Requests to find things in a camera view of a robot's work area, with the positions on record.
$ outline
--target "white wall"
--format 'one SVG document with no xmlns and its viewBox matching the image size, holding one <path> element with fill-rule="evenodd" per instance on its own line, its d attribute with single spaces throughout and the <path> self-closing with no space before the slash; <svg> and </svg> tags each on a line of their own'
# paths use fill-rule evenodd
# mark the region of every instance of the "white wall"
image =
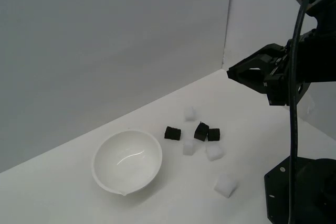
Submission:
<svg viewBox="0 0 336 224">
<path fill-rule="evenodd" d="M 285 45 L 292 37 L 298 9 L 295 0 L 230 0 L 223 67 L 227 69 L 267 44 Z M 302 33 L 316 24 L 306 15 Z M 335 101 L 336 83 L 313 83 L 300 101 L 299 114 L 336 139 Z"/>
<path fill-rule="evenodd" d="M 0 0 L 0 172 L 220 69 L 228 2 Z"/>
</svg>

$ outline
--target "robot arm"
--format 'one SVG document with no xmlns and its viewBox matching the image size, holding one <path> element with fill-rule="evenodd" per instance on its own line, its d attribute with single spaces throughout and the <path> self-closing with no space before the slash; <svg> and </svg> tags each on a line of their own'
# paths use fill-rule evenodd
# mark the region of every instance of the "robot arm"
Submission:
<svg viewBox="0 0 336 224">
<path fill-rule="evenodd" d="M 310 83 L 336 81 L 336 0 L 316 0 L 307 14 L 315 17 L 318 25 L 300 38 L 298 102 Z M 270 44 L 261 48 L 229 68 L 228 77 L 266 94 L 270 105 L 288 105 L 290 45 L 291 40 L 286 46 Z"/>
</svg>

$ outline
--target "bowl rim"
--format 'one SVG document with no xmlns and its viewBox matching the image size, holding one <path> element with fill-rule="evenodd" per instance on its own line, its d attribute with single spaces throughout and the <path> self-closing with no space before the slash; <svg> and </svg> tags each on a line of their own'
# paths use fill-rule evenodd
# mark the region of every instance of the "bowl rim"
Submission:
<svg viewBox="0 0 336 224">
<path fill-rule="evenodd" d="M 116 135 L 119 135 L 121 133 L 125 133 L 125 132 L 139 132 L 139 133 L 142 133 L 142 134 L 145 134 L 147 136 L 149 136 L 153 141 L 154 143 L 156 144 L 158 150 L 159 150 L 159 164 L 156 166 L 156 169 L 155 171 L 153 172 L 152 176 L 149 177 L 144 183 L 134 187 L 131 191 L 116 191 L 116 190 L 113 190 L 109 187 L 107 187 L 106 185 L 104 185 L 100 179 L 98 178 L 97 174 L 96 174 L 96 169 L 95 169 L 95 161 L 96 161 L 96 156 L 99 152 L 99 150 L 101 149 L 101 147 L 103 146 L 103 144 L 105 142 L 107 142 L 109 139 L 113 138 L 114 136 Z M 127 195 L 127 194 L 130 194 L 130 193 L 133 193 L 135 191 L 138 191 L 142 188 L 144 188 L 146 185 L 148 185 L 154 178 L 155 176 L 158 174 L 160 168 L 161 168 L 161 164 L 162 164 L 162 149 L 161 149 L 161 145 L 160 143 L 158 142 L 158 140 L 150 133 L 146 132 L 146 131 L 143 131 L 143 130 L 138 130 L 138 129 L 128 129 L 128 130 L 124 130 L 124 131 L 119 131 L 119 132 L 116 132 L 114 134 L 112 134 L 111 136 L 107 137 L 105 140 L 102 141 L 102 143 L 100 143 L 100 145 L 98 146 L 97 150 L 95 151 L 94 155 L 93 155 L 93 158 L 92 158 L 92 161 L 91 161 L 91 172 L 92 172 L 92 176 L 93 178 L 95 179 L 96 183 L 101 187 L 103 188 L 104 190 L 106 191 L 109 191 L 110 193 L 113 193 L 113 194 L 121 194 L 121 195 Z"/>
</svg>

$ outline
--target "cube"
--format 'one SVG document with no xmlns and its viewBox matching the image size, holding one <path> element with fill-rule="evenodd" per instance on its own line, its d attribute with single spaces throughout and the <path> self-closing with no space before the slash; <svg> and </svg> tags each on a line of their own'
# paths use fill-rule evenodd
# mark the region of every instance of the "cube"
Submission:
<svg viewBox="0 0 336 224">
<path fill-rule="evenodd" d="M 194 110 L 194 107 L 189 106 L 184 109 L 184 118 L 186 121 L 196 120 L 196 111 Z"/>
<path fill-rule="evenodd" d="M 208 141 L 219 141 L 221 138 L 221 131 L 219 129 L 209 129 Z"/>
<path fill-rule="evenodd" d="M 206 146 L 206 155 L 210 161 L 220 159 L 224 156 L 224 151 L 217 143 L 209 143 Z"/>
<path fill-rule="evenodd" d="M 181 130 L 167 126 L 166 132 L 164 133 L 165 139 L 180 140 Z"/>
<path fill-rule="evenodd" d="M 186 139 L 183 141 L 183 155 L 192 156 L 195 153 L 195 141 Z"/>
<path fill-rule="evenodd" d="M 195 131 L 194 138 L 204 142 L 208 134 L 208 131 L 209 126 L 206 125 L 205 123 L 200 122 Z"/>
<path fill-rule="evenodd" d="M 235 181 L 229 175 L 221 174 L 217 179 L 214 190 L 223 195 L 225 198 L 229 198 L 234 190 L 236 190 L 237 185 L 237 181 Z"/>
</svg>

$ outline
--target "white table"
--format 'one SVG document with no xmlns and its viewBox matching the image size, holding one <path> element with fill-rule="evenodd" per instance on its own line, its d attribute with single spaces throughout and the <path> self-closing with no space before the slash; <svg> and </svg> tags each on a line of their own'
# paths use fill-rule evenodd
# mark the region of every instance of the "white table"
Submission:
<svg viewBox="0 0 336 224">
<path fill-rule="evenodd" d="M 187 105 L 225 134 L 222 159 L 209 162 L 201 142 L 194 156 L 183 156 L 181 142 L 163 138 L 168 125 L 193 136 L 198 122 L 184 122 Z M 127 128 L 152 133 L 163 163 L 152 184 L 123 197 L 96 185 L 90 162 L 102 140 Z M 0 223 L 269 224 L 264 175 L 289 155 L 289 144 L 289 112 L 220 70 L 1 173 Z M 336 159 L 336 141 L 303 121 L 299 146 L 300 156 Z M 213 191 L 221 172 L 239 180 L 230 199 Z"/>
</svg>

